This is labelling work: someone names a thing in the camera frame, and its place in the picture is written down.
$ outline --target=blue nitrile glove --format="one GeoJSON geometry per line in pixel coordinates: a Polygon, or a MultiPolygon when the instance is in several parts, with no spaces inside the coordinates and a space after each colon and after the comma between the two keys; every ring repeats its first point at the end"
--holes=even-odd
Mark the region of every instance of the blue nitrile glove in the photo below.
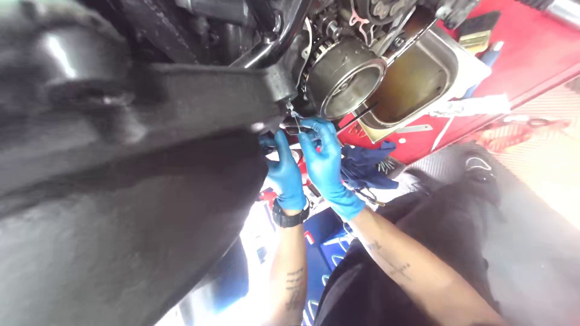
{"type": "Polygon", "coordinates": [[[282,130],[274,136],[280,162],[267,160],[268,178],[275,185],[278,203],[284,209],[301,210],[306,206],[302,189],[302,173],[292,156],[288,140],[282,130]]]}
{"type": "Polygon", "coordinates": [[[348,222],[362,211],[365,203],[340,179],[340,144],[336,129],[330,121],[320,118],[303,119],[302,125],[313,129],[322,142],[318,153],[310,137],[305,133],[298,134],[308,176],[322,197],[331,203],[332,209],[348,222]]]}

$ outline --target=floor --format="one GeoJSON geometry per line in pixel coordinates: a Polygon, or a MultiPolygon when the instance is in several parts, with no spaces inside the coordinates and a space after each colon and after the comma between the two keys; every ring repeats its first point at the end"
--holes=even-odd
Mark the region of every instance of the floor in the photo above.
{"type": "MultiPolygon", "coordinates": [[[[436,189],[461,177],[464,158],[474,151],[489,156],[502,192],[502,216],[489,221],[484,256],[503,316],[511,325],[580,325],[577,228],[474,143],[446,147],[410,168],[430,176],[436,189]]],[[[402,184],[389,196],[408,191],[402,184]]]]}

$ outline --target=leg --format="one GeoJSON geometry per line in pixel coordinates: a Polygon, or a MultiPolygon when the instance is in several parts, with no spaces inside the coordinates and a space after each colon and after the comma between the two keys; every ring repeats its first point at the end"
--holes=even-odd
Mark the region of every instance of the leg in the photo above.
{"type": "Polygon", "coordinates": [[[481,254],[486,221],[497,214],[498,189],[489,172],[468,171],[435,191],[396,225],[455,269],[495,307],[481,254]]]}

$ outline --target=blue shop rag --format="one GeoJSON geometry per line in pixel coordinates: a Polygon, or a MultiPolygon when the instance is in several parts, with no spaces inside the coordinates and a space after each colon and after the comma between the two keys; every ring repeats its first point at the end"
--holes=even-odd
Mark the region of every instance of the blue shop rag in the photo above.
{"type": "Polygon", "coordinates": [[[397,145],[391,142],[383,142],[380,148],[376,150],[343,146],[342,155],[344,155],[344,158],[340,167],[342,180],[353,189],[396,189],[398,182],[388,179],[376,167],[396,147],[397,145]]]}

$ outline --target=black pants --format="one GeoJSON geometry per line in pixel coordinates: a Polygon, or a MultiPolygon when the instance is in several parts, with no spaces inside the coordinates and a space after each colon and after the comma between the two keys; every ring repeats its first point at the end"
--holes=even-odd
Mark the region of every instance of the black pants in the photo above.
{"type": "Polygon", "coordinates": [[[431,196],[408,193],[376,212],[431,250],[495,307],[481,247],[488,219],[499,215],[499,191],[494,178],[481,182],[480,177],[467,173],[431,196]]]}
{"type": "MultiPolygon", "coordinates": [[[[495,179],[479,181],[467,173],[433,194],[409,193],[379,207],[377,213],[429,248],[496,308],[481,247],[489,218],[499,214],[495,179]]],[[[372,261],[359,240],[331,274],[315,325],[421,325],[412,301],[372,261]]]]}

